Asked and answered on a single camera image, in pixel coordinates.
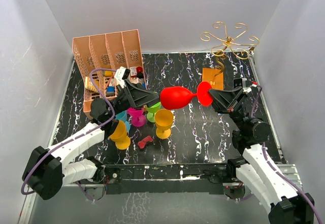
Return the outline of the green wine glass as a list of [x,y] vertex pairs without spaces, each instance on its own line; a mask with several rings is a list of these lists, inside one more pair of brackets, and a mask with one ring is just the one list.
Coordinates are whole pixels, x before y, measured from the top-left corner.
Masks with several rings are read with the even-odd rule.
[[160,109],[161,109],[161,102],[158,102],[151,107],[147,107],[146,117],[147,117],[148,121],[155,123],[155,114]]

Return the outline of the pink wine glass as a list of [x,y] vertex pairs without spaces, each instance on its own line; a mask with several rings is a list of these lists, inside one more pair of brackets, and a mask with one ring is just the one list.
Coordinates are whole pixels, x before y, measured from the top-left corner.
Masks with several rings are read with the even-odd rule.
[[146,117],[144,116],[144,109],[134,109],[129,108],[127,113],[131,116],[131,123],[135,127],[141,127],[146,122]]

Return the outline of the blue wine glass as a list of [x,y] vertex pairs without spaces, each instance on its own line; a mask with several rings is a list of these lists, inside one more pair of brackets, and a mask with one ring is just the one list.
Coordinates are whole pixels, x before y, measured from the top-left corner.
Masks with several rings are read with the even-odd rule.
[[129,133],[130,129],[131,129],[131,125],[127,119],[127,112],[126,110],[118,113],[115,115],[115,119],[116,120],[121,120],[122,122],[124,122],[125,126],[126,126],[126,131],[127,133]]

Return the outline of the orange wine glass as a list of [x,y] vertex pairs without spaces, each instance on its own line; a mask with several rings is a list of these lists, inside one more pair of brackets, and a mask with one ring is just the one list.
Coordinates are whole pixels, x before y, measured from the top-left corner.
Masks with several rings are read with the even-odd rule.
[[174,115],[170,110],[160,109],[155,114],[156,135],[160,139],[167,139],[171,135]]

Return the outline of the red wine glass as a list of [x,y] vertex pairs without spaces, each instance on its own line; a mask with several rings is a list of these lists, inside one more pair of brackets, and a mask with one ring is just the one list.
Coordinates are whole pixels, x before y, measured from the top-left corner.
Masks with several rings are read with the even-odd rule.
[[187,106],[193,98],[197,98],[203,106],[210,106],[213,101],[208,93],[210,89],[212,86],[206,81],[198,85],[196,93],[182,86],[167,87],[160,93],[160,102],[168,110],[181,109]]

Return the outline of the yellow wine glass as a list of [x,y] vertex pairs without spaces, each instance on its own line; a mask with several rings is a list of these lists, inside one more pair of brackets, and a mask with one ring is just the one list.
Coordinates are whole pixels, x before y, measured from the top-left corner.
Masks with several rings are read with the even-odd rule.
[[121,120],[118,121],[115,131],[109,138],[115,143],[116,148],[119,150],[126,150],[131,144],[131,139],[127,135],[126,125]]

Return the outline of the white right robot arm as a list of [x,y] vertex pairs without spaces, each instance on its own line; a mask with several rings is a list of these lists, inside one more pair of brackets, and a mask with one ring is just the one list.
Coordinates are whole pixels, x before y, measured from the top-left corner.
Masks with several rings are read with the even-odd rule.
[[240,156],[227,162],[226,175],[243,182],[265,208],[269,223],[321,223],[314,199],[286,177],[267,153],[271,127],[247,113],[243,102],[250,89],[209,89],[215,112],[228,114],[238,127],[232,133],[233,146]]

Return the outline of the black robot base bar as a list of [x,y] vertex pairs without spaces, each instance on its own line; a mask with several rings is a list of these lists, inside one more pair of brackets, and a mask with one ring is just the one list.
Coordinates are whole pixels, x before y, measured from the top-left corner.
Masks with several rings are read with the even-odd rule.
[[103,165],[88,186],[101,186],[107,195],[127,193],[208,193],[234,201],[252,196],[225,163],[167,165]]

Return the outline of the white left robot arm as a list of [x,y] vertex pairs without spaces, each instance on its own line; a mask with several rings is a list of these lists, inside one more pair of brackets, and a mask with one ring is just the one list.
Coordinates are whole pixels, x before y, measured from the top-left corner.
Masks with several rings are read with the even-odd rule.
[[38,194],[43,200],[55,196],[62,186],[83,179],[99,183],[104,179],[105,170],[94,158],[72,162],[77,156],[103,142],[121,128],[122,122],[115,115],[129,108],[141,109],[159,102],[156,92],[145,89],[140,83],[134,84],[125,80],[124,86],[118,87],[118,96],[113,100],[95,98],[90,104],[92,121],[64,141],[51,147],[35,148],[27,162],[22,175],[21,192]]

